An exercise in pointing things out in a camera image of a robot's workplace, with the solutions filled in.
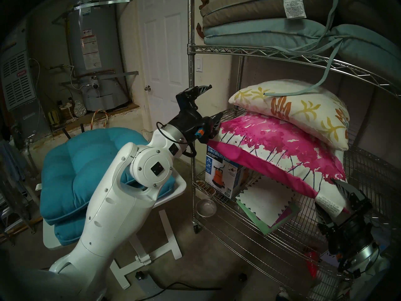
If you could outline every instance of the green folder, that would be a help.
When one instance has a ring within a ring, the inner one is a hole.
[[[286,218],[284,218],[283,220],[277,222],[276,224],[274,224],[273,226],[268,226],[266,223],[264,223],[262,220],[259,220],[257,218],[257,216],[251,211],[249,210],[249,208],[247,208],[244,204],[242,204],[239,200],[237,200],[237,204],[242,208],[242,210],[246,213],[246,215],[249,217],[249,219],[252,220],[252,222],[258,227],[258,229],[264,234],[267,235],[269,233],[274,232],[275,230],[277,230],[280,226],[283,226],[284,224],[286,224],[293,216],[295,216],[299,210],[300,207],[298,206],[298,204],[295,201],[292,201],[288,207],[286,208],[285,211],[288,211],[288,209],[291,210],[291,214],[288,215]]]

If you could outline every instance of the light switch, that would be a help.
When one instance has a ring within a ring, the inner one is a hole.
[[[195,71],[203,72],[203,59],[202,57],[195,58]]]

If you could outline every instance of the teal cushion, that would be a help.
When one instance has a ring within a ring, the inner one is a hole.
[[[295,48],[317,41],[324,25],[309,19],[259,19],[206,28],[206,45]]]
[[[166,195],[174,190],[175,179],[173,176],[167,180],[162,189],[159,192],[158,200],[164,198]],[[144,188],[144,186],[139,185],[134,179],[129,182],[129,185],[134,187]],[[85,225],[86,218],[86,208],[81,209],[79,212],[75,213],[72,218],[68,218],[64,221],[58,222],[54,225],[54,234],[59,240],[60,244],[63,246],[72,244],[79,240],[83,232],[83,227]]]
[[[388,39],[354,24],[332,28],[330,38],[342,38],[338,54],[344,61],[401,84],[401,50]]]
[[[86,208],[119,149],[146,145],[138,132],[122,127],[89,130],[49,151],[43,162],[41,215],[50,225]],[[133,178],[127,172],[121,182]]]

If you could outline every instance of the pink pillow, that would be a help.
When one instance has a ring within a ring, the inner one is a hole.
[[[330,180],[346,181],[334,150],[289,122],[247,112],[223,122],[208,145],[232,161],[314,198],[331,216],[346,208],[346,200]]]

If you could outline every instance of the pump image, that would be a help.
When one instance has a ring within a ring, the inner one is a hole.
[[[219,187],[219,188],[224,188],[224,182],[223,182],[223,168],[225,167],[225,165],[223,167],[217,168],[216,166],[213,166],[216,171],[215,171],[215,176],[213,177],[213,183]]]

